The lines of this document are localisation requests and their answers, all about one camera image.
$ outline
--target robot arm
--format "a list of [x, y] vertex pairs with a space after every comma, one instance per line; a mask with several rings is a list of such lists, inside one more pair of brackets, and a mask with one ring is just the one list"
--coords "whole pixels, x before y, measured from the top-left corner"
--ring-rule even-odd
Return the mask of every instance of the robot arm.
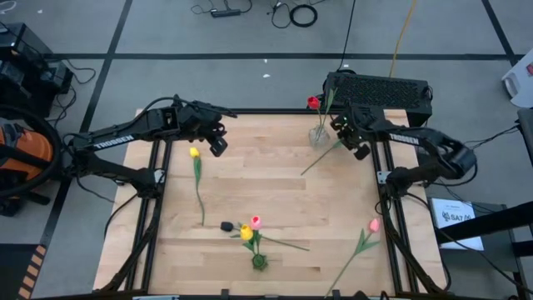
[[370, 153], [367, 145], [361, 145], [363, 142], [394, 141], [426, 151], [428, 159], [424, 164], [412, 169], [396, 167], [388, 174], [386, 185], [395, 197], [405, 196], [412, 183], [433, 183], [438, 177], [460, 179], [476, 165], [476, 155], [463, 143], [434, 129], [394, 125], [385, 120], [382, 111], [368, 107], [348, 107], [331, 126], [346, 148], [357, 149], [355, 156], [359, 160]]
[[222, 138], [226, 134], [220, 123], [222, 115], [237, 115], [222, 107], [204, 102], [187, 102], [177, 95], [174, 104], [165, 108], [153, 108], [141, 112], [131, 122], [113, 125], [95, 132], [80, 133], [73, 139], [74, 152], [96, 152], [136, 140], [190, 141], [206, 139], [216, 157], [227, 148]]
[[231, 118], [236, 118], [237, 115], [226, 108], [198, 101], [188, 102], [177, 95], [160, 98], [148, 107], [161, 100], [173, 100], [174, 103], [165, 108], [145, 109], [131, 122], [90, 133], [71, 134], [74, 139], [67, 146], [67, 151], [72, 156], [72, 165], [67, 168], [67, 175], [76, 178], [97, 175], [116, 183], [130, 183], [139, 193], [139, 197], [154, 198], [159, 194], [157, 186], [161, 174], [147, 168], [134, 170], [108, 162], [99, 158], [95, 152], [136, 140], [207, 140], [214, 156], [219, 157], [224, 153], [227, 143], [223, 138], [226, 129], [220, 123], [222, 115]]

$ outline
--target yellow cable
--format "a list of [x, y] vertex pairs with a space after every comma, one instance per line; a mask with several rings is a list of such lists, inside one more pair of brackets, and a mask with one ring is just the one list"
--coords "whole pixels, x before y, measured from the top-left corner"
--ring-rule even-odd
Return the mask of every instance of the yellow cable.
[[394, 66], [396, 65], [396, 55], [398, 54], [398, 49], [400, 48], [401, 39], [403, 38], [403, 33], [406, 31], [407, 26], [409, 26], [409, 22], [411, 21], [411, 15], [413, 14], [413, 11], [415, 10], [416, 6], [416, 0], [413, 0], [413, 3], [411, 4], [411, 8], [409, 9], [409, 13], [407, 14], [406, 22], [403, 24], [403, 28], [401, 29], [400, 37], [398, 38], [398, 41], [396, 41], [396, 49], [394, 50], [394, 55], [392, 56], [392, 65], [391, 65], [391, 71], [389, 72], [389, 78], [392, 77], [394, 74]]

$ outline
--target pink tulip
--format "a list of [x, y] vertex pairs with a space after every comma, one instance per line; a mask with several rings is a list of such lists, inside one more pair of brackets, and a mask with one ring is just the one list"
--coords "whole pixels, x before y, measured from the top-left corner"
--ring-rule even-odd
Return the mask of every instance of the pink tulip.
[[378, 219], [373, 219], [370, 221], [370, 225], [368, 225], [368, 228], [370, 229], [371, 233], [377, 233], [380, 231], [380, 221]]
[[261, 223], [261, 218], [259, 216], [254, 216], [252, 218], [252, 229], [253, 230], [259, 230], [263, 227], [263, 224]]

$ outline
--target black cable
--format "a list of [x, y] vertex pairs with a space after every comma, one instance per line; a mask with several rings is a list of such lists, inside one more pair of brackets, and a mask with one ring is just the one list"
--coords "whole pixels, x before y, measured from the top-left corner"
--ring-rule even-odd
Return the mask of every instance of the black cable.
[[276, 13], [277, 13], [277, 10], [280, 8], [280, 7], [286, 7], [286, 11], [289, 13], [289, 15], [291, 14], [291, 8], [289, 7], [289, 5], [287, 3], [281, 3], [281, 2], [277, 2], [276, 5], [272, 6], [271, 5], [271, 8], [272, 8], [272, 11], [271, 12], [267, 12], [266, 14], [271, 14], [272, 15], [272, 18], [271, 18], [271, 23], [272, 25], [274, 25], [275, 28], [278, 28], [278, 29], [285, 29], [285, 28], [288, 28], [289, 26], [291, 26], [291, 20], [289, 19], [289, 22], [284, 25], [284, 26], [278, 26], [274, 23], [274, 17], [276, 16]]
[[476, 148], [479, 148], [480, 146], [488, 143], [488, 142], [491, 142], [493, 141], [494, 139], [502, 136], [502, 135], [505, 135], [505, 134], [511, 134], [511, 133], [516, 133], [518, 131], [518, 125], [515, 125], [509, 129], [506, 129], [502, 132], [499, 132], [495, 135], [493, 135], [492, 137], [489, 137], [489, 138], [486, 138], [486, 139], [482, 139], [482, 140], [477, 140], [477, 141], [467, 141], [467, 142], [464, 142], [464, 144], [467, 144], [467, 143], [477, 143], [476, 145], [472, 146], [471, 149], [474, 150]]
[[353, 0], [353, 4], [351, 5], [351, 15], [350, 15], [350, 23], [348, 24], [348, 33], [346, 34], [346, 41], [344, 42], [344, 50], [342, 50], [342, 57], [341, 57], [341, 65], [336, 70], [339, 72], [342, 68], [342, 64], [344, 63], [344, 57], [346, 55], [346, 47], [348, 46], [348, 39], [350, 38], [350, 30], [351, 30], [351, 21], [353, 20], [353, 12], [356, 9], [356, 0]]
[[89, 82], [91, 82], [91, 80], [93, 80], [97, 76], [97, 70], [93, 69], [92, 67], [76, 67], [76, 66], [74, 66], [74, 64], [72, 64], [70, 59], [65, 59], [65, 61], [67, 61], [67, 63], [74, 70], [77, 70], [77, 71], [91, 71], [92, 75], [89, 77], [89, 79], [87, 79], [87, 80], [85, 80], [83, 82], [80, 81], [80, 79], [77, 77], [75, 72], [72, 72], [72, 75], [74, 76], [74, 79], [76, 79], [76, 82], [79, 85], [83, 85], [83, 84], [89, 83]]
[[472, 252], [475, 252], [475, 253], [478, 253], [479, 255], [481, 255], [490, 265], [492, 268], [494, 268], [501, 276], [503, 276], [505, 279], [507, 279], [509, 282], [513, 283], [517, 288], [533, 295], [533, 291], [531, 291], [529, 288], [527, 287], [524, 287], [523, 285], [519, 284], [516, 280], [514, 280], [513, 278], [511, 278], [509, 275], [505, 274], [505, 272], [503, 272], [498, 266], [496, 266], [483, 252], [481, 251], [477, 251], [475, 249], [472, 249], [471, 247], [467, 247], [465, 245], [463, 245], [462, 243], [460, 242], [457, 242], [455, 239], [451, 238], [448, 234], [444, 233], [442, 230], [440, 230], [439, 228], [435, 228], [435, 230], [438, 230], [440, 234], [442, 234], [442, 236], [444, 236], [445, 238], [449, 239], [450, 242], [454, 242], [456, 244], [458, 244], [459, 246], [463, 247], [464, 249], [468, 250], [468, 251], [472, 251]]
[[126, 202], [124, 202], [121, 206], [119, 206], [112, 214], [111, 216], [109, 216], [109, 219], [107, 220], [106, 222], [106, 227], [103, 231], [103, 238], [106, 238], [106, 235], [107, 235], [107, 229], [109, 228], [109, 224], [111, 224], [111, 220], [113, 219], [113, 217], [115, 217], [115, 215], [120, 212], [121, 209], [125, 208], [126, 205], [128, 205], [131, 201], [133, 201], [133, 199], [135, 199], [137, 197], [139, 193], [136, 192], [132, 197], [130, 197], [128, 200], [126, 200]]
[[324, 1], [326, 1], [326, 0], [318, 0], [318, 1], [316, 1], [316, 2], [311, 2], [311, 0], [309, 0], [309, 1], [307, 1], [307, 3], [308, 3], [309, 5], [317, 5], [318, 3], [323, 3]]
[[471, 182], [472, 180], [474, 180], [474, 178], [476, 178], [476, 176], [477, 176], [477, 162], [474, 165], [474, 173], [472, 174], [472, 177], [468, 178], [464, 182], [459, 182], [459, 183], [438, 183], [438, 182], [434, 182], [432, 184], [438, 185], [438, 186], [443, 186], [443, 187], [459, 187], [461, 185], [465, 185], [465, 184]]
[[[211, 8], [210, 8], [210, 9], [208, 9], [208, 10], [205, 11], [205, 10], [203, 10], [202, 6], [200, 6], [200, 5], [195, 5], [195, 6], [191, 7], [191, 12], [194, 13], [194, 14], [210, 13], [213, 9], [215, 9], [215, 4], [213, 4], [213, 1], [212, 1], [212, 0], [208, 0], [208, 1], [209, 1], [209, 3], [211, 4]], [[194, 8], [200, 8], [201, 11], [200, 11], [200, 12], [195, 12], [195, 11], [194, 11]]]
[[59, 102], [59, 94], [56, 95], [55, 97], [55, 101], [57, 102], [57, 106], [56, 107], [59, 107], [61, 108], [61, 112], [59, 113], [59, 116], [57, 116], [56, 118], [54, 119], [48, 119], [47, 121], [49, 122], [52, 122], [53, 121], [53, 127], [54, 129], [57, 130], [57, 124], [59, 123], [59, 121], [63, 120], [64, 118], [67, 117], [67, 110], [72, 106], [74, 105], [74, 103], [77, 101], [77, 93], [76, 93], [76, 90], [74, 89], [74, 87], [71, 85], [67, 92], [70, 91], [72, 89], [72, 98], [70, 99], [70, 101], [68, 102], [67, 105], [63, 106], [61, 104], [61, 102]]
[[422, 203], [422, 205], [427, 208], [427, 210], [430, 210], [430, 205], [427, 204], [426, 201], [424, 201], [421, 197], [418, 197], [417, 195], [415, 194], [412, 194], [410, 192], [406, 193], [407, 196], [411, 197], [411, 198], [414, 198], [415, 200], [418, 200], [420, 203]]
[[[310, 22], [307, 22], [307, 23], [300, 23], [298, 22], [295, 18], [294, 18], [294, 15], [296, 14], [296, 12], [300, 9], [309, 9], [311, 11], [311, 13], [313, 14], [313, 19], [310, 21]], [[289, 18], [291, 19], [291, 22], [299, 27], [299, 28], [308, 28], [310, 26], [312, 26], [316, 20], [318, 20], [318, 12], [316, 11], [316, 9], [311, 6], [311, 5], [307, 5], [307, 4], [302, 4], [302, 5], [296, 5], [292, 10], [291, 12], [289, 13]]]
[[85, 186], [80, 182], [80, 177], [79, 177], [79, 175], [77, 175], [77, 174], [76, 174], [76, 182], [77, 182], [77, 185], [78, 185], [83, 191], [88, 192], [88, 193], [91, 193], [91, 194], [93, 194], [94, 196], [96, 196], [96, 197], [98, 197], [98, 198], [100, 198], [100, 199], [106, 200], [106, 201], [109, 202], [109, 203], [115, 203], [115, 202], [114, 202], [113, 200], [111, 200], [110, 198], [105, 197], [105, 196], [102, 196], [102, 195], [100, 195], [99, 193], [94, 192], [93, 190], [91, 190], [91, 189], [85, 187]]

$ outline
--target green flower stem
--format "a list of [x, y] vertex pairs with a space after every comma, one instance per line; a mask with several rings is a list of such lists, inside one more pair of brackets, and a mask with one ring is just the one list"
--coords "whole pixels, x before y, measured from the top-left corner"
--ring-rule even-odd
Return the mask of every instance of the green flower stem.
[[368, 240], [370, 239], [371, 236], [372, 236], [372, 232], [370, 232], [370, 233], [368, 234], [368, 236], [365, 238], [365, 242], [363, 242], [363, 245], [366, 244], [366, 242], [368, 242]]
[[198, 187], [200, 186], [200, 179], [202, 178], [202, 160], [199, 157], [195, 157], [193, 161], [194, 165], [194, 177], [196, 179], [196, 192], [197, 192], [197, 198], [198, 203], [200, 204], [200, 208], [202, 209], [202, 226], [204, 224], [204, 221], [206, 219], [206, 211], [203, 207], [203, 201], [202, 197], [200, 197], [200, 193], [198, 192]]
[[318, 108], [316, 111], [318, 112], [318, 129], [315, 132], [315, 142], [318, 141], [320, 132], [322, 131], [322, 116], [320, 114], [320, 108]]
[[307, 171], [309, 171], [310, 168], [312, 168], [314, 165], [316, 165], [316, 163], [318, 163], [321, 159], [323, 159], [326, 154], [328, 154], [331, 150], [339, 147], [338, 145], [341, 143], [341, 140], [338, 140], [337, 142], [335, 142], [333, 144], [333, 146], [331, 146], [331, 148], [327, 149], [314, 163], [311, 164], [311, 166], [307, 167], [307, 169], [305, 169], [301, 174], [300, 176], [303, 176], [303, 174], [305, 174]]
[[279, 244], [281, 244], [281, 245], [285, 245], [285, 246], [288, 246], [288, 247], [293, 247], [293, 248], [300, 249], [300, 250], [303, 250], [303, 251], [310, 251], [310, 250], [307, 249], [307, 248], [300, 247], [300, 246], [297, 246], [297, 245], [292, 245], [292, 244], [290, 244], [290, 243], [288, 243], [288, 242], [278, 241], [278, 240], [275, 240], [275, 239], [273, 239], [273, 238], [269, 238], [269, 237], [265, 237], [265, 236], [263, 236], [263, 238], [266, 239], [266, 240], [269, 240], [269, 241], [271, 241], [271, 242], [279, 243]]
[[335, 287], [336, 283], [339, 281], [339, 279], [341, 279], [341, 276], [342, 274], [344, 273], [344, 271], [346, 271], [346, 269], [348, 268], [348, 265], [350, 265], [351, 261], [353, 260], [353, 258], [357, 255], [357, 252], [354, 252], [350, 259], [348, 260], [348, 262], [344, 265], [344, 267], [342, 268], [341, 272], [339, 273], [339, 275], [337, 275], [337, 277], [335, 278], [335, 281], [333, 282], [333, 284], [330, 286], [330, 288], [327, 290], [327, 293], [326, 293], [326, 296], [324, 296], [324, 298], [327, 298], [327, 295], [329, 295], [331, 293], [331, 290], [333, 290], [333, 288]]

